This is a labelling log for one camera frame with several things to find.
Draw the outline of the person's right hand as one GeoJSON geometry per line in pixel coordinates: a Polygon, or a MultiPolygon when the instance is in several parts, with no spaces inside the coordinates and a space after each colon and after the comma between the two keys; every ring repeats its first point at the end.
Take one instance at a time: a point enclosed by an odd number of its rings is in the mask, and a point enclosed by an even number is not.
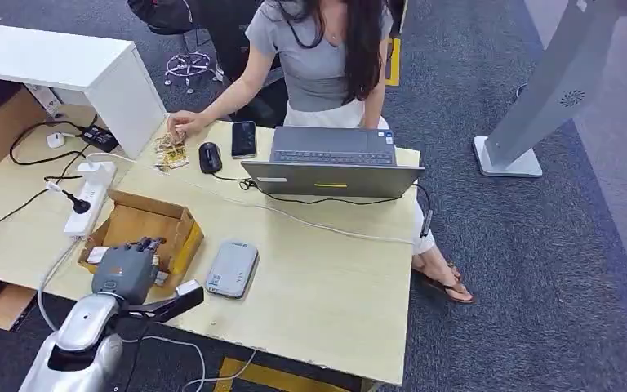
{"type": "Polygon", "coordinates": [[[202,113],[181,110],[171,113],[167,117],[167,134],[176,142],[181,142],[186,136],[199,133],[209,122],[202,113]]]}

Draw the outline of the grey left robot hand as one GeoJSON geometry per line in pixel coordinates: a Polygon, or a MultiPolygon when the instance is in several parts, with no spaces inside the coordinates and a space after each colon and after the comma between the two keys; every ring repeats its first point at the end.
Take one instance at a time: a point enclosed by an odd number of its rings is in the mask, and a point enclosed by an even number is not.
{"type": "Polygon", "coordinates": [[[162,237],[143,237],[107,249],[93,275],[92,292],[114,295],[128,305],[143,305],[158,276],[157,250],[165,242],[162,237]]]}

